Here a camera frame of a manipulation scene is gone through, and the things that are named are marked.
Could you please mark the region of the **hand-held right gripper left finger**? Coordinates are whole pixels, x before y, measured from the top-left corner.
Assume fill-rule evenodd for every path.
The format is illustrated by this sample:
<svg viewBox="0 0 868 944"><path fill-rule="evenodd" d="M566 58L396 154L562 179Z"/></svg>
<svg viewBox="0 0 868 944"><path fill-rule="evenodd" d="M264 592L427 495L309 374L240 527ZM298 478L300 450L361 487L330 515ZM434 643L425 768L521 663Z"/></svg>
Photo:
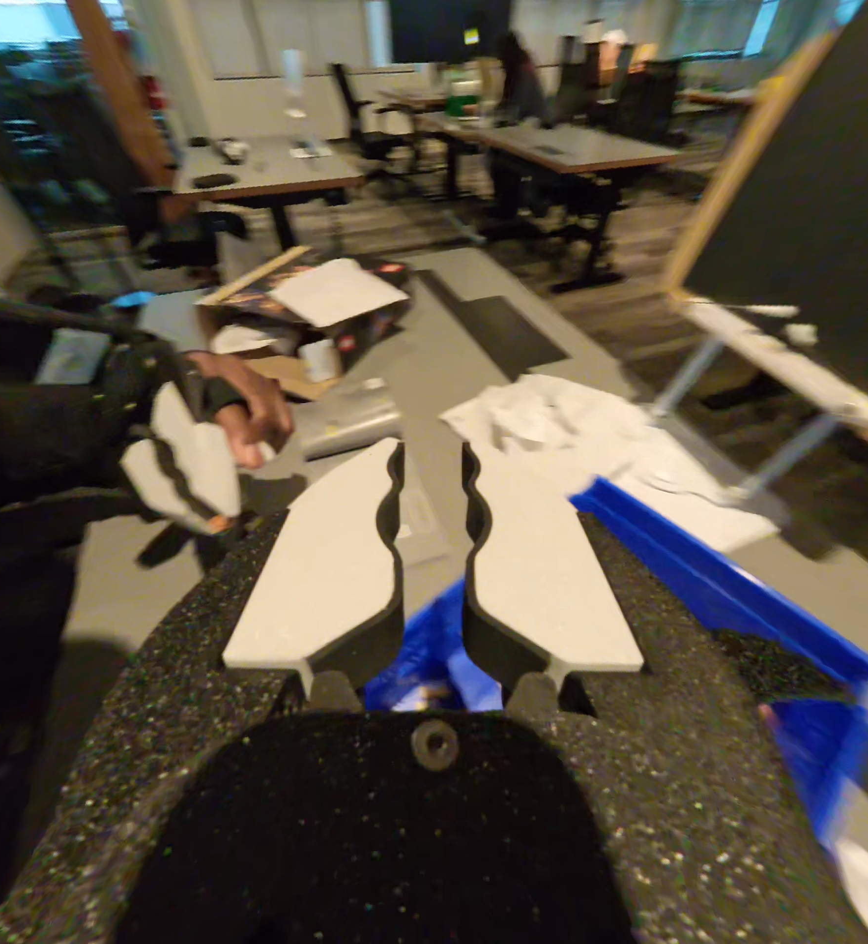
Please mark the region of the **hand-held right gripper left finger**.
<svg viewBox="0 0 868 944"><path fill-rule="evenodd" d="M405 445L388 437L327 472L289 507L224 648L235 673L317 675L362 689L403 645L404 572L396 537Z"/></svg>

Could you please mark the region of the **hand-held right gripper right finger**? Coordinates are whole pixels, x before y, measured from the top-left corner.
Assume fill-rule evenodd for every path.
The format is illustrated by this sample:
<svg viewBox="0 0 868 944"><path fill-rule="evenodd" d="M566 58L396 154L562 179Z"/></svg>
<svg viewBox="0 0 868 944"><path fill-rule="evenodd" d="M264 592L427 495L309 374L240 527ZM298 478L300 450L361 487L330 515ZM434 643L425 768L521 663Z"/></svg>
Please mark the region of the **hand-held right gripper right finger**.
<svg viewBox="0 0 868 944"><path fill-rule="evenodd" d="M464 442L463 645L513 691L529 674L631 674L644 655L579 517L550 480L488 444Z"/></svg>

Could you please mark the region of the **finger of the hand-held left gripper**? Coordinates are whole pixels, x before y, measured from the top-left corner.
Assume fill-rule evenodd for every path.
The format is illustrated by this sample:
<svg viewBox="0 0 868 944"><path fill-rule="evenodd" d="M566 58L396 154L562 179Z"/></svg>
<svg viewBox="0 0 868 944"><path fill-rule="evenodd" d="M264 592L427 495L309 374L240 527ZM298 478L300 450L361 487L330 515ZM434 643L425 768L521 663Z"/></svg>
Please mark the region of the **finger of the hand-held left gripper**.
<svg viewBox="0 0 868 944"><path fill-rule="evenodd" d="M237 518L241 491L236 461L225 431L214 422L197 421L174 383L164 383L153 400L151 431L172 451L190 496L211 513Z"/></svg>
<svg viewBox="0 0 868 944"><path fill-rule="evenodd" d="M211 513L195 510L162 470L157 444L150 439L133 442L120 460L121 471L138 498L152 513L195 534L211 536Z"/></svg>

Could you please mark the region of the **blue plastic storage bin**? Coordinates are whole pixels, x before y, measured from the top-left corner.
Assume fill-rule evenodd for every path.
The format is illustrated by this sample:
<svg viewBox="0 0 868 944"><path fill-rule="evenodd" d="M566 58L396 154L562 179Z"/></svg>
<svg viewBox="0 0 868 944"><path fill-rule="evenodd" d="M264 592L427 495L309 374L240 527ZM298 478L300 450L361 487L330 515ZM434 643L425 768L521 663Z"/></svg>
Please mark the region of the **blue plastic storage bin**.
<svg viewBox="0 0 868 944"><path fill-rule="evenodd" d="M572 502L603 523L705 628L779 645L852 696L851 705L837 707L826 697L761 698L774 703L776 742L813 832L831 847L846 786L862 773L867 757L868 653L605 479ZM463 647L464 590L461 578L406 621L393 666L366 686L369 710L408 711L410 696L438 683L470 711L499 709L499 684L474 666Z"/></svg>

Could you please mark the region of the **person's left hand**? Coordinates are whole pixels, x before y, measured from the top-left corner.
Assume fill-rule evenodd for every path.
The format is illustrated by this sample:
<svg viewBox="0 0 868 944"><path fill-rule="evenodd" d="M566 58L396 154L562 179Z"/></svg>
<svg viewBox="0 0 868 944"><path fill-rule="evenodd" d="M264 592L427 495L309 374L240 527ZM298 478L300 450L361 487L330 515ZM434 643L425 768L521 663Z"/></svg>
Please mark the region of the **person's left hand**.
<svg viewBox="0 0 868 944"><path fill-rule="evenodd" d="M293 416L279 383L236 355L190 351L186 358L202 378L203 417L225 432L237 466L262 468L263 443L279 452L293 433Z"/></svg>

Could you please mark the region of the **grey instruction booklet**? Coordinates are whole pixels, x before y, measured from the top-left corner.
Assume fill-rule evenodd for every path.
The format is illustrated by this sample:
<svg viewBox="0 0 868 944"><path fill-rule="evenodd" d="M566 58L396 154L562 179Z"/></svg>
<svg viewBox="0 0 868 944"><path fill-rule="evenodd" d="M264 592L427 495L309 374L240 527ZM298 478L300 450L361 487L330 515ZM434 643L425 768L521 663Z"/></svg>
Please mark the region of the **grey instruction booklet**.
<svg viewBox="0 0 868 944"><path fill-rule="evenodd" d="M295 438L306 462L400 438L402 414L382 379L333 388L295 409Z"/></svg>

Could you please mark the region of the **white paper cup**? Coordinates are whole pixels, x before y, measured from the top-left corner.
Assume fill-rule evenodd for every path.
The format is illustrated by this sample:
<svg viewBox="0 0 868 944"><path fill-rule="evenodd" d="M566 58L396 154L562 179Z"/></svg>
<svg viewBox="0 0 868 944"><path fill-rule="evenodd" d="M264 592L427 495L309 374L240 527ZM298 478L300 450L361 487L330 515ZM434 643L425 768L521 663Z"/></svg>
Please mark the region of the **white paper cup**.
<svg viewBox="0 0 868 944"><path fill-rule="evenodd" d="M297 357L306 380L311 384L335 382L345 372L341 355L329 338L302 345L297 350Z"/></svg>

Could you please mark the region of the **white crumpled paper bags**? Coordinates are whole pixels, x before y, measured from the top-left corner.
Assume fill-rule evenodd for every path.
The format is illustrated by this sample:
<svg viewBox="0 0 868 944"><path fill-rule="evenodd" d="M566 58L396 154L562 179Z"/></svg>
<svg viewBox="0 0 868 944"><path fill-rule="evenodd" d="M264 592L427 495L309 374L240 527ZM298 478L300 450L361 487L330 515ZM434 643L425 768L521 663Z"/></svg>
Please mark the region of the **white crumpled paper bags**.
<svg viewBox="0 0 868 944"><path fill-rule="evenodd" d="M678 426L658 427L645 408L619 395L530 374L483 389L440 420L462 440L493 446L569 498L605 478L719 552L780 530L776 501L737 507L728 494L733 470L705 442Z"/></svg>

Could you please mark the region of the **printed cardboard box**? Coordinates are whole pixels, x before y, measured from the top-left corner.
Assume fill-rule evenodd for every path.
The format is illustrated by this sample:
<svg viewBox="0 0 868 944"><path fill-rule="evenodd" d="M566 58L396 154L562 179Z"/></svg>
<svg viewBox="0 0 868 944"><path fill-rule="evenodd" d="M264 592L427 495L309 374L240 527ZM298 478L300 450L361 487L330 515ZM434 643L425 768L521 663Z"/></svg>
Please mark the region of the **printed cardboard box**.
<svg viewBox="0 0 868 944"><path fill-rule="evenodd" d="M232 279L195 309L212 352L248 360L290 397L312 402L398 329L413 303L412 280L401 262L376 255L325 259L300 245ZM312 384L297 350L322 338L334 341L345 372Z"/></svg>

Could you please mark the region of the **black office chair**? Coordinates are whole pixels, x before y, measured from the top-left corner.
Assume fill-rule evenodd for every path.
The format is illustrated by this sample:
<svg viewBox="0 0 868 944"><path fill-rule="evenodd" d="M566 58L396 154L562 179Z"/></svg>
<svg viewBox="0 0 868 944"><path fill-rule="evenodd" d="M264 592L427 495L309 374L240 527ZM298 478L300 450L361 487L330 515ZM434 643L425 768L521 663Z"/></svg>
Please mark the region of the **black office chair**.
<svg viewBox="0 0 868 944"><path fill-rule="evenodd" d="M369 99L358 99L350 82L349 71L342 63L331 63L329 70L340 91L345 104L348 141L355 146L358 155L372 167L365 172L369 182L388 178L390 180L406 180L407 172L399 171L393 164L393 153L402 148L411 146L411 138L406 134L398 134L384 130L368 131L365 129L363 118L368 112L375 117L387 114L404 112L399 105L378 105Z"/></svg>
<svg viewBox="0 0 868 944"><path fill-rule="evenodd" d="M214 268L219 261L220 234L248 239L249 230L241 215L215 208L200 209L194 201L186 200L181 215L169 220L167 207L175 198L177 195L168 188L145 186L118 199L127 241L142 268Z"/></svg>

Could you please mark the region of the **wood-edged office table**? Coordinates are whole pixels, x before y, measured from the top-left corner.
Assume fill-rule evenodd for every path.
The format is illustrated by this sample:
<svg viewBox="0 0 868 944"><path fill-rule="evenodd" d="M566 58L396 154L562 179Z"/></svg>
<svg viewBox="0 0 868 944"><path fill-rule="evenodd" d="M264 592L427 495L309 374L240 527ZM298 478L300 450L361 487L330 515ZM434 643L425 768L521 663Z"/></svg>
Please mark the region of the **wood-edged office table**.
<svg viewBox="0 0 868 944"><path fill-rule="evenodd" d="M279 246L298 245L288 207L315 199L345 205L349 191L367 183L366 174L331 147L316 157L298 157L291 139L265 136L247 140L240 163L230 162L218 142L190 143L174 172L172 193L194 202L265 209L271 214Z"/></svg>
<svg viewBox="0 0 868 944"><path fill-rule="evenodd" d="M630 188L678 156L675 148L584 125L496 124L434 113L424 118L422 128L451 145L477 145L484 151L499 184L494 191L499 218L476 232L482 240L586 244L578 273L552 285L555 294L623 280L608 260L609 220L626 205Z"/></svg>

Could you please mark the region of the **white standing device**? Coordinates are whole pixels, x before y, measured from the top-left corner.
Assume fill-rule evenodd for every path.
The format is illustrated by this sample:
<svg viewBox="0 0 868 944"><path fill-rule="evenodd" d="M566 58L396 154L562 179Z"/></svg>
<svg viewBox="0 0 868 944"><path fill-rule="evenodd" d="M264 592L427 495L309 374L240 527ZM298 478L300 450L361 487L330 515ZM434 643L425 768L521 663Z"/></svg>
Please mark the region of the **white standing device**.
<svg viewBox="0 0 868 944"><path fill-rule="evenodd" d="M300 49L281 52L282 83L285 95L285 113L291 121L300 123L308 117L305 95L307 58Z"/></svg>

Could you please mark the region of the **black panel with wooden rim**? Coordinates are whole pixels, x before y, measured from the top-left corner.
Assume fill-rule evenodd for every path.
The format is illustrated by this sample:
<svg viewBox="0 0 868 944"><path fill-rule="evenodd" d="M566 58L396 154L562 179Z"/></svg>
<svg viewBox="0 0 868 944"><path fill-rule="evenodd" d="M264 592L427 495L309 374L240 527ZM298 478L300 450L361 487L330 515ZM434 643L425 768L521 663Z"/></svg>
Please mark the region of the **black panel with wooden rim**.
<svg viewBox="0 0 868 944"><path fill-rule="evenodd" d="M677 247L664 292L703 333L650 408L659 425L724 349L816 415L743 481L751 502L839 427L868 433L868 2L756 105Z"/></svg>

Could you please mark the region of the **wooden post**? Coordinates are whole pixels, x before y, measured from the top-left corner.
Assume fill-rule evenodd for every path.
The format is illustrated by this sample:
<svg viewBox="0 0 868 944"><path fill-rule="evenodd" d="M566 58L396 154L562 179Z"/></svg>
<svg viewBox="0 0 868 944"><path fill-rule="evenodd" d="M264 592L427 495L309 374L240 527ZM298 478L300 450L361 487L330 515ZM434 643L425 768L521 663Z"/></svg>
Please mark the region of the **wooden post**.
<svg viewBox="0 0 868 944"><path fill-rule="evenodd" d="M173 156L151 110L128 45L99 1L68 1L88 64L112 112L121 143L146 182L173 187Z"/></svg>

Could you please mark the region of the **black wall screen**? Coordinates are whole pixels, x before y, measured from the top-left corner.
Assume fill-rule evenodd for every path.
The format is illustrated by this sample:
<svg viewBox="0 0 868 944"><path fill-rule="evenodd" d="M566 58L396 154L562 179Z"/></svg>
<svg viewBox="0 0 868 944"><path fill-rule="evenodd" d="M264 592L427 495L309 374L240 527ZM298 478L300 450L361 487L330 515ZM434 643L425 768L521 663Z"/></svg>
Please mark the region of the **black wall screen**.
<svg viewBox="0 0 868 944"><path fill-rule="evenodd" d="M511 26L511 1L389 1L394 64L460 64L493 57Z"/></svg>

